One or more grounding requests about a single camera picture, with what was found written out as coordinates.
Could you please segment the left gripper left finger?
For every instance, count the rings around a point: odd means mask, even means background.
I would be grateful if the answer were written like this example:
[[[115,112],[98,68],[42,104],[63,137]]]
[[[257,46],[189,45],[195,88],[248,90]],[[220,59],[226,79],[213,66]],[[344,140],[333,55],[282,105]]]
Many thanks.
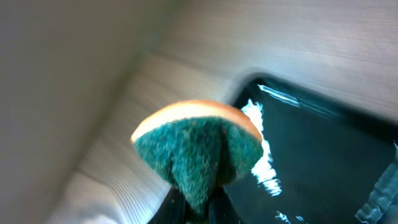
[[[148,224],[185,224],[186,201],[182,193],[171,188]]]

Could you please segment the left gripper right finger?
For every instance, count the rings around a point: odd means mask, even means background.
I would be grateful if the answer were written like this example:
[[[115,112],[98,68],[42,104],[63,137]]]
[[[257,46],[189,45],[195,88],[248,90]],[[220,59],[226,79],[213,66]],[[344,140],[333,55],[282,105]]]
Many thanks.
[[[223,187],[217,188],[208,203],[209,224],[244,224]]]

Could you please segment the green orange sponge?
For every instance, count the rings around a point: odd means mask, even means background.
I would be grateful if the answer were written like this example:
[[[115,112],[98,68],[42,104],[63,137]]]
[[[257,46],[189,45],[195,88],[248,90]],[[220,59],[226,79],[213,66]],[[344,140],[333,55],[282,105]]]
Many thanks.
[[[216,189],[243,178],[264,154],[262,136],[241,110],[216,101],[168,105],[131,136],[139,157],[182,193],[188,221],[207,219]]]

